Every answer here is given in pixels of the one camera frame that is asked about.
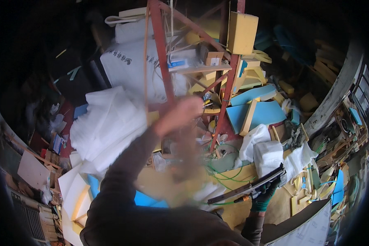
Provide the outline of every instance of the metal grille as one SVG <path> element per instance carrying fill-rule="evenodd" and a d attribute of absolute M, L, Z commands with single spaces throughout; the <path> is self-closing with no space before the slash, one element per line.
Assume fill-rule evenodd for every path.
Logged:
<path fill-rule="evenodd" d="M 15 212 L 18 214 L 31 236 L 35 239 L 45 241 L 39 210 L 26 206 L 22 203 L 18 195 L 14 193 L 11 194 L 14 202 Z"/>

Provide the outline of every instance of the hand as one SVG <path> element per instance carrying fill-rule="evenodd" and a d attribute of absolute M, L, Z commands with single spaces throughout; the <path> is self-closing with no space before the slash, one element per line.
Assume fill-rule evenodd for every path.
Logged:
<path fill-rule="evenodd" d="M 200 97 L 189 96 L 177 102 L 173 109 L 154 124 L 155 133 L 162 138 L 167 133 L 188 125 L 192 119 L 203 112 L 203 101 Z"/>
<path fill-rule="evenodd" d="M 280 184 L 280 177 L 274 180 L 273 182 L 266 183 L 265 187 L 262 187 L 262 193 L 256 198 L 252 200 L 251 212 L 265 212 L 266 207 L 268 206 L 269 201 L 272 196 L 275 194 L 276 188 Z"/>

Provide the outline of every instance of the cluttered floor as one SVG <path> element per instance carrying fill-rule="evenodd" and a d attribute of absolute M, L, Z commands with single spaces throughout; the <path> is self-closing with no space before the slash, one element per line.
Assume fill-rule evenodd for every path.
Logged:
<path fill-rule="evenodd" d="M 38 66 L 20 88 L 9 86 L 0 102 L 0 165 L 18 205 L 39 211 L 40 226 L 31 236 L 55 246 L 82 245 L 79 233 L 105 172 L 169 110 L 168 74 L 172 98 L 200 96 L 204 112 L 191 128 L 156 146 L 135 182 L 135 203 L 222 207 L 223 220 L 240 231 L 251 199 L 234 201 L 251 197 L 257 182 L 270 182 L 279 172 L 281 185 L 264 221 L 279 229 L 273 234 L 265 227 L 262 242 L 291 242 L 300 230 L 301 237 L 334 245 L 369 172 L 369 93 L 361 87 L 363 80 L 369 84 L 366 65 L 358 60 L 347 91 L 318 129 L 307 127 L 341 86 L 349 40 L 284 9 L 268 10 L 231 12 L 228 37 L 220 36 L 221 20 L 213 15 L 191 17 L 201 27 L 196 32 L 179 21 L 188 25 L 190 19 L 171 19 L 168 10 L 160 19 L 166 34 L 161 37 L 145 7 L 118 16 L 94 12 L 100 18 L 87 24 L 72 16 L 58 27 L 56 42 L 45 37 L 47 67 Z M 66 22 L 74 20 L 87 27 L 77 30 L 85 42 L 64 36 Z M 300 34 L 307 28 L 317 31 Z M 167 66 L 160 64 L 161 52 Z M 183 168 L 187 162 L 190 171 Z M 293 225 L 291 218 L 301 223 Z M 306 227 L 309 221 L 325 229 L 316 233 Z"/>

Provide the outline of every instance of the green glove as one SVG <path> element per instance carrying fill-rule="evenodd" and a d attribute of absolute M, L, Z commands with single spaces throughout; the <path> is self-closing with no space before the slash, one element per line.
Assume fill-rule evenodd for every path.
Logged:
<path fill-rule="evenodd" d="M 252 200 L 251 212 L 265 212 L 266 207 L 268 206 L 269 201 L 272 196 L 275 194 L 276 188 L 280 184 L 280 177 L 274 180 L 273 182 L 268 182 L 261 187 L 262 193 L 256 198 Z"/>

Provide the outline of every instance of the person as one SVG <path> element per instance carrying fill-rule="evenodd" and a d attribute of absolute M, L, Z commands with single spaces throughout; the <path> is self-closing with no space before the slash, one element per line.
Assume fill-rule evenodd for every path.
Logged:
<path fill-rule="evenodd" d="M 85 246 L 259 245 L 266 207 L 278 185 L 276 181 L 252 201 L 241 235 L 216 214 L 194 207 L 167 209 L 134 203 L 133 183 L 158 141 L 201 115 L 202 106 L 199 97 L 182 99 L 115 160 L 90 205 L 86 226 L 80 233 Z"/>

